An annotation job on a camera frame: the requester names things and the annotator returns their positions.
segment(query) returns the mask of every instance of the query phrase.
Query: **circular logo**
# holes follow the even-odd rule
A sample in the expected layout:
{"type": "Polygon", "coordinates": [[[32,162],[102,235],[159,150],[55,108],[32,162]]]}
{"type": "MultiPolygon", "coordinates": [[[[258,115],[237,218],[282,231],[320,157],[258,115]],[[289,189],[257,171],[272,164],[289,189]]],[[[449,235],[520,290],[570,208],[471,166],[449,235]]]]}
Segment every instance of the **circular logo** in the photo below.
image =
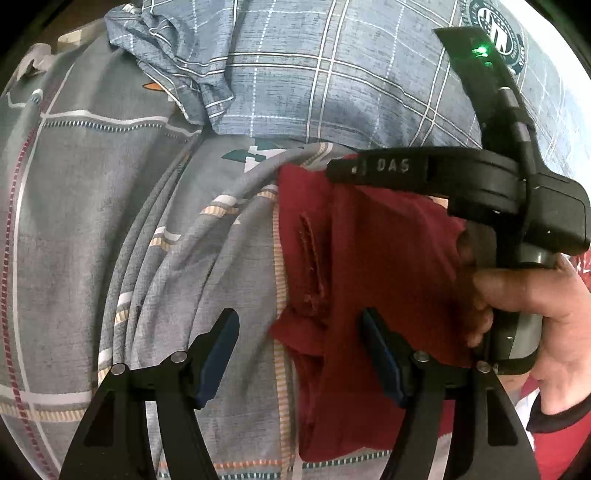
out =
{"type": "Polygon", "coordinates": [[[525,65],[525,46],[503,14],[487,0],[465,0],[464,23],[481,27],[514,75],[525,65]]]}

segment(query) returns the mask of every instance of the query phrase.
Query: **human hand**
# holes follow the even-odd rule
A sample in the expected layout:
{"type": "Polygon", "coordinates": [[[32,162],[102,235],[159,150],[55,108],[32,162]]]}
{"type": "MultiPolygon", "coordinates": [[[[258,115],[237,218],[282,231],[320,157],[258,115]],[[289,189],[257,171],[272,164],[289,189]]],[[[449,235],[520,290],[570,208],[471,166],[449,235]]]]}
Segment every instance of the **human hand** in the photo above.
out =
{"type": "MultiPolygon", "coordinates": [[[[477,269],[467,232],[457,250],[462,267],[456,279],[466,343],[474,348],[491,329],[492,308],[544,316],[542,339],[531,375],[540,382],[541,409],[556,414],[591,394],[591,294],[563,255],[556,268],[477,269]]],[[[508,392],[529,374],[499,376],[508,392]]]]}

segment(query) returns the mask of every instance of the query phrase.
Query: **device handle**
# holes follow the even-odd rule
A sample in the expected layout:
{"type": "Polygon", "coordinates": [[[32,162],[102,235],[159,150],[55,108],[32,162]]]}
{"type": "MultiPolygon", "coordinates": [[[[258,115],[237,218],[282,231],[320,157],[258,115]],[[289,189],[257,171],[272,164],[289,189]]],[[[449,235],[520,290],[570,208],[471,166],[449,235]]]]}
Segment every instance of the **device handle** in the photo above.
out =
{"type": "MultiPolygon", "coordinates": [[[[528,243],[514,243],[497,232],[497,268],[554,268],[558,254],[528,243]]],[[[494,310],[485,336],[484,356],[499,375],[521,375],[532,369],[542,335],[542,315],[494,310]]]]}

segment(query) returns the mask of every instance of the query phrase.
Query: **red garment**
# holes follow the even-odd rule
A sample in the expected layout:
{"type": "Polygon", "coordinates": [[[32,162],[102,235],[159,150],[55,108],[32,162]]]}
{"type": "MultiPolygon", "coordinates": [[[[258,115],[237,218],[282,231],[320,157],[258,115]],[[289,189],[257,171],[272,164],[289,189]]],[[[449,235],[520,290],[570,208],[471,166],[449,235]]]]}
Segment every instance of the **red garment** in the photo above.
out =
{"type": "MultiPolygon", "coordinates": [[[[404,411],[382,392],[356,319],[376,307],[413,348],[468,366],[452,300],[463,222],[426,197],[331,185],[324,173],[292,165],[280,170],[279,187],[290,302],[271,334],[298,372],[300,456],[318,462],[390,449],[404,411]]],[[[535,388],[529,382],[524,396],[535,388]]],[[[452,430],[452,418],[446,403],[440,434],[452,430]]],[[[590,431],[591,414],[534,436],[543,480],[559,478],[590,431]]]]}

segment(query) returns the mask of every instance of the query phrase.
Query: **black sleeve cuff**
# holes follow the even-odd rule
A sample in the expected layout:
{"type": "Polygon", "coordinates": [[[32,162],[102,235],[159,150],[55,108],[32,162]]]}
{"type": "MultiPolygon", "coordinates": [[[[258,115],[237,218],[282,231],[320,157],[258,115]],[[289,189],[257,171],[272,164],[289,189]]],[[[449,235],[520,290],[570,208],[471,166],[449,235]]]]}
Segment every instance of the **black sleeve cuff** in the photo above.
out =
{"type": "Polygon", "coordinates": [[[527,430],[531,433],[558,432],[582,420],[590,411],[591,395],[568,410],[557,413],[556,415],[546,415],[542,413],[540,395],[538,395],[531,407],[527,430]]]}

